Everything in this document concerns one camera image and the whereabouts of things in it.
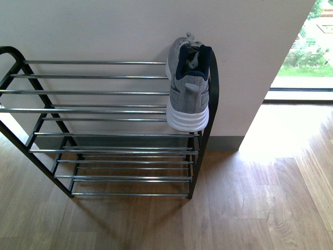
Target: wooden floor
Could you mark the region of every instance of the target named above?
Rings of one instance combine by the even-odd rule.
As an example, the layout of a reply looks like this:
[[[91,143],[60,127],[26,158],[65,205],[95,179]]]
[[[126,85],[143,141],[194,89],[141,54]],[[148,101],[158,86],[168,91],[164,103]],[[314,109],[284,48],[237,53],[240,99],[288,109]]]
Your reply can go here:
[[[263,105],[192,200],[69,199],[0,138],[0,249],[333,249],[333,106]]]

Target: sneaker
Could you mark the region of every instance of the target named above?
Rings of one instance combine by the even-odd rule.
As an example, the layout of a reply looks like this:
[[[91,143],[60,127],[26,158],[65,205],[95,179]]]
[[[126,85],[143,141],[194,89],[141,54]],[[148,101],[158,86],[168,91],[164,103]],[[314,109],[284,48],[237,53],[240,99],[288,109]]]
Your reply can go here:
[[[194,42],[190,33],[187,38],[178,38],[170,48],[165,67],[171,81],[166,119],[175,130],[196,132],[207,126],[211,51],[211,47]]]

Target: shoe sole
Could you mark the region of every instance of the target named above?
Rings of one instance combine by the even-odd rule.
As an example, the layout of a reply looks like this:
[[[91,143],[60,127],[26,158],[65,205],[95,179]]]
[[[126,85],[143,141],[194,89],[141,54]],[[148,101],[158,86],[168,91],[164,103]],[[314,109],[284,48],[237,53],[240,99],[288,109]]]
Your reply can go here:
[[[207,126],[209,119],[208,106],[201,113],[188,114],[176,111],[169,100],[166,108],[166,121],[169,126],[175,130],[182,132],[197,132],[203,130]]]

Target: wall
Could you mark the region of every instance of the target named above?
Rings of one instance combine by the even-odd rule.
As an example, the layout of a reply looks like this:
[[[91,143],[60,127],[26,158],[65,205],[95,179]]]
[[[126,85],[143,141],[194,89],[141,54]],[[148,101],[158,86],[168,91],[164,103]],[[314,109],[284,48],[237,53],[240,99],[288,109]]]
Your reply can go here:
[[[172,42],[190,31],[213,47],[219,66],[212,135],[239,140],[314,2],[3,0],[0,45],[28,59],[165,61]]]

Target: shoe rack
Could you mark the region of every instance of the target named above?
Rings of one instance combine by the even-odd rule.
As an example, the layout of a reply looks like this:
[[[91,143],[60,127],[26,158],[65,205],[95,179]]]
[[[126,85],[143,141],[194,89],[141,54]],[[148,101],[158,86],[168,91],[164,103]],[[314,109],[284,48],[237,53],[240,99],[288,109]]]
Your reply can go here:
[[[158,124],[160,131],[168,127],[165,104],[144,104],[149,96],[166,96],[168,91],[151,91],[150,88],[132,91],[128,88],[101,91],[92,87],[81,90],[78,80],[98,81],[104,79],[107,84],[113,81],[143,80],[149,85],[150,80],[164,81],[170,87],[165,75],[106,75],[64,73],[50,70],[51,73],[35,74],[39,67],[66,67],[76,65],[82,67],[165,67],[165,62],[154,61],[51,61],[26,60],[15,48],[0,47],[1,55],[9,54],[15,59],[14,65],[0,82],[1,97],[11,95],[16,98],[20,107],[1,108],[2,113],[34,114],[39,116],[36,124],[29,131],[27,141],[20,141],[16,135],[0,121],[0,131],[6,136],[32,163],[34,163],[51,181],[66,195],[74,196],[184,196],[192,198],[200,168],[204,158],[207,142],[211,133],[214,117],[219,101],[219,75],[214,52],[210,61],[209,78],[209,122],[203,131],[185,133],[154,132],[138,130],[138,124]],[[16,79],[25,81],[26,89],[12,89]],[[66,80],[66,84],[75,84],[74,90],[53,90],[50,86],[58,80]],[[23,97],[37,98],[43,103],[42,108],[27,108]],[[56,103],[57,96],[73,96],[78,103]],[[89,96],[119,96],[127,98],[128,103],[89,103]],[[76,123],[90,124],[89,132],[76,132]],[[48,131],[50,123],[59,131]],[[126,124],[132,132],[124,133],[121,129],[114,132],[100,132],[97,124],[105,123],[119,128]],[[40,155],[51,157],[51,164],[44,163]]]

